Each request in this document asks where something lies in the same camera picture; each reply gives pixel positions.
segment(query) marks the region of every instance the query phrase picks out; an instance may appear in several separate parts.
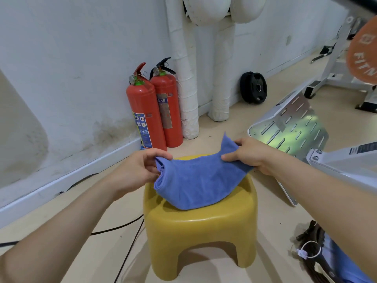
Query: yellow stool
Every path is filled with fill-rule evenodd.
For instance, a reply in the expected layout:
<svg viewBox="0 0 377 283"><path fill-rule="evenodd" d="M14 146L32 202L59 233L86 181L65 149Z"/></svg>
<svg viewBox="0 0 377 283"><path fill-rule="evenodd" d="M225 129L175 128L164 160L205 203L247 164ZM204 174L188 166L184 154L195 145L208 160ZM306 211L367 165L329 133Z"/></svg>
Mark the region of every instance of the yellow stool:
<svg viewBox="0 0 377 283"><path fill-rule="evenodd" d="M179 158L191 160L198 156ZM257 194L249 175L219 203L200 209L179 210L145 185L144 219L152 268L162 280L177 277L178 256L190 247L209 242L230 242L238 266L250 266L256 256Z"/></svg>

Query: white string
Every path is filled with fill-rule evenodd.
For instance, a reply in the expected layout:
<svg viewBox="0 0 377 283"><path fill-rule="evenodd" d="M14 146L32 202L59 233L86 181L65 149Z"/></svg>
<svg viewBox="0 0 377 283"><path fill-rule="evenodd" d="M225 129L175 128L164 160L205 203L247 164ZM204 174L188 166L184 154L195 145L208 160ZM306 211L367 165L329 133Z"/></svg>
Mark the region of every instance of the white string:
<svg viewBox="0 0 377 283"><path fill-rule="evenodd" d="M300 256L300 257L302 257L302 258L304 258L304 259L312 259L312 258L316 258L318 255L320 255L321 254L321 251L322 251L322 247L321 246L319 246L319 251L318 251L318 253L316 254L316 255L314 255L314 256L308 256L308 252L306 252L305 250L304 250L304 247L308 244L308 243L310 243L310 242L314 242L314 243L317 243L318 244L318 242L316 242L316 241L313 241L313 240L310 240L310 241L308 241L308 242L305 242L305 244L301 247L301 249L297 249L297 254Z"/></svg>

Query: blue cloth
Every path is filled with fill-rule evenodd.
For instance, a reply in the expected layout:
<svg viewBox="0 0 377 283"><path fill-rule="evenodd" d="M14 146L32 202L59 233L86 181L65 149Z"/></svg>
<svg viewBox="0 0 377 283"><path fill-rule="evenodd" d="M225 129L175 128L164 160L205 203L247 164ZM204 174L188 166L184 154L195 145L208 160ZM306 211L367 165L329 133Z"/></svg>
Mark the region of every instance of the blue cloth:
<svg viewBox="0 0 377 283"><path fill-rule="evenodd" d="M337 244L334 244L336 273L346 283L373 283L359 267L344 253Z"/></svg>
<svg viewBox="0 0 377 283"><path fill-rule="evenodd" d="M221 160L221 155L237 149L237 144L224 134L221 150L214 155L187 161L157 157L157 169L161 175L154 188L181 210L217 203L229 195L252 169L241 161Z"/></svg>

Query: person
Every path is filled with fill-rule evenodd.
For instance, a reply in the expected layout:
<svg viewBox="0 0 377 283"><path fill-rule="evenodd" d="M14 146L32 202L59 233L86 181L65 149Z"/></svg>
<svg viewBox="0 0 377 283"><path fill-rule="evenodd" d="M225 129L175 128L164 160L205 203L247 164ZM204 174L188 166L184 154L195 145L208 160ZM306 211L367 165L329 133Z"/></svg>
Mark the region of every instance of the person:
<svg viewBox="0 0 377 283"><path fill-rule="evenodd" d="M222 156L274 176L360 268L377 281L377 196L332 178L300 160L247 137ZM134 152L69 206L0 257L1 283L60 282L112 202L159 174L158 149Z"/></svg>

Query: beige floor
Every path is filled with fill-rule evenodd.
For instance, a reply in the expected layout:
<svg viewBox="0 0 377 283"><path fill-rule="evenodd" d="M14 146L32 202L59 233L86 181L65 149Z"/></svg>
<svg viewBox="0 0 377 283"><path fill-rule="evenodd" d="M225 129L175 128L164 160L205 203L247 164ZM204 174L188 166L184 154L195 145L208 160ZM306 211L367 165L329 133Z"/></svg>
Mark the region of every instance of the beige floor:
<svg viewBox="0 0 377 283"><path fill-rule="evenodd" d="M263 104L255 106L237 103L231 107L229 120L223 123L214 123L207 116L200 117L199 137L185 140L183 145L170 149L170 152L174 157L217 152L224 131L231 138L246 136L249 125L295 86L320 73L327 60L322 59L312 65L309 61L310 58L307 58L268 79L268 98ZM377 140L377 114L354 109L362 100L363 93L331 87L324 87L310 100L330 134L326 151ZM69 192L1 229L0 242L23 238L115 166L83 181ZM252 177L259 201L258 255L255 263L247 269L240 269L231 258L234 257L234 251L229 246L220 246L221 249L209 245L181 255L182 271L176 282L311 282L299 260L291 253L291 240L308 226L310 215L301 206L292 207L273 178L258 172L252 172ZM143 189L139 189L111 205L95 230L115 227L138 217L142 213L142 194ZM135 223L89 238L63 282L113 282L138 226ZM118 282L161 282L150 267L145 230L137 239Z"/></svg>

